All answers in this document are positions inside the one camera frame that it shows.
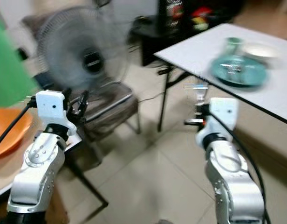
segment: electric fan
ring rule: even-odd
[[[98,8],[73,7],[55,13],[40,28],[37,40],[41,71],[62,89],[98,94],[126,73],[124,36]]]

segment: chair leg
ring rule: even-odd
[[[137,113],[137,128],[135,128],[132,124],[130,124],[128,121],[125,121],[125,124],[132,129],[136,134],[140,134],[141,133],[141,127],[140,127],[140,116],[139,116],[139,112]]]
[[[142,132],[141,124],[140,124],[140,113],[137,112],[137,134],[140,134]]]
[[[82,140],[86,144],[86,146],[93,150],[93,152],[97,158],[96,166],[99,166],[103,160],[103,154],[102,154],[101,150],[99,149],[99,147],[92,145],[92,142],[88,139],[83,127],[79,127],[77,129],[77,133],[80,135],[80,137],[82,138]]]
[[[71,170],[71,172],[85,185],[93,195],[101,202],[101,206],[98,207],[93,213],[92,216],[97,215],[103,209],[105,209],[109,202],[100,194],[100,192],[91,184],[91,182],[84,176],[83,172],[80,170],[78,165],[76,164],[74,158],[69,154],[65,157],[65,163],[67,167]]]

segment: orange bowl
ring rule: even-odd
[[[0,109],[0,136],[20,112],[20,109]],[[31,126],[32,120],[32,115],[27,112],[22,116],[0,143],[0,155],[10,152],[10,150],[15,149],[20,144],[24,134]]]

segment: table leg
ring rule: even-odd
[[[163,114],[164,114],[164,109],[165,109],[165,102],[166,102],[166,93],[168,89],[168,83],[170,79],[170,72],[166,74],[166,79],[165,79],[165,85],[164,85],[164,94],[163,94],[163,100],[162,100],[162,106],[161,106],[161,112],[160,112],[160,118],[159,118],[159,123],[158,123],[158,132],[162,131],[162,122],[163,122]]]

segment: teal plate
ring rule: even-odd
[[[240,72],[232,71],[229,73],[228,67],[223,64],[239,65]],[[220,81],[232,86],[259,86],[267,79],[265,67],[248,57],[241,56],[223,56],[212,62],[211,73]]]

